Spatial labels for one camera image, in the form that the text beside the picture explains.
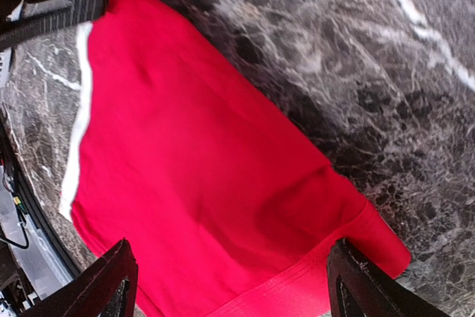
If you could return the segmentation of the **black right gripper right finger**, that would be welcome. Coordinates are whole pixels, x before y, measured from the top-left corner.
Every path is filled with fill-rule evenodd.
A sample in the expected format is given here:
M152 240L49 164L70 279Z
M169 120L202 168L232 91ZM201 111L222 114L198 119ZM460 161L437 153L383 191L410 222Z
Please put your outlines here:
M345 238L330 250L327 277L333 316L448 317L394 281Z

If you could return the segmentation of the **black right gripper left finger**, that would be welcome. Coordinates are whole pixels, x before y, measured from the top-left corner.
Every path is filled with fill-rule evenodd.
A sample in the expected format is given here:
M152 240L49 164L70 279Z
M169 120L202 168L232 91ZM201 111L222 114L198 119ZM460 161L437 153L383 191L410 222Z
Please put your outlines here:
M118 241L79 277L23 316L132 316L138 265L126 239Z

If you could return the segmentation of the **red boxer briefs white trim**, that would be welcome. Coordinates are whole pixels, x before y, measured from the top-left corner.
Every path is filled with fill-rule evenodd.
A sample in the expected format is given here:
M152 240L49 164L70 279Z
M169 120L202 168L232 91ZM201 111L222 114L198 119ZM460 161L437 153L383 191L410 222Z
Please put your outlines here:
M59 212L95 255L129 241L147 316L322 315L340 238L407 269L372 203L160 0L108 0L77 48Z

